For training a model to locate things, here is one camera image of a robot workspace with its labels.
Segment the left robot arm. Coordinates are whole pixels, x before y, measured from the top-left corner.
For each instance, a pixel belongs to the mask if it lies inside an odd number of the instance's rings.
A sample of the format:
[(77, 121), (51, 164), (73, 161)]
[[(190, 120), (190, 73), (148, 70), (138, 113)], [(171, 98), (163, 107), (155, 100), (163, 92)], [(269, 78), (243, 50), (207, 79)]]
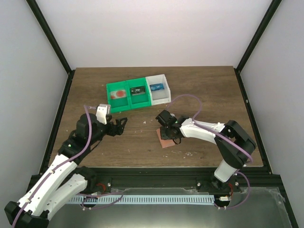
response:
[(4, 211), (14, 228), (46, 228), (54, 214), (73, 196), (91, 192), (97, 186), (96, 173), (79, 167), (81, 161), (100, 143), (104, 136), (121, 135), (128, 119), (105, 123), (95, 114), (83, 114), (76, 129), (65, 140), (55, 159), (36, 184), (17, 202), (10, 201)]

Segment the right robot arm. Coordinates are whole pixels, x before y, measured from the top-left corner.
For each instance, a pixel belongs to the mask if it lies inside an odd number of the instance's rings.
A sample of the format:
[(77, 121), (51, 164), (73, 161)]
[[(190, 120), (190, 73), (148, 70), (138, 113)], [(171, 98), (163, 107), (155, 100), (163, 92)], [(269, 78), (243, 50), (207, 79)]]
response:
[(217, 146), (222, 161), (209, 183), (216, 191), (223, 191), (237, 171), (253, 162), (251, 154), (257, 145), (236, 121), (212, 124), (187, 116), (176, 118), (167, 110), (160, 112), (155, 119), (161, 125), (160, 138), (164, 141), (179, 144), (182, 138), (195, 138)]

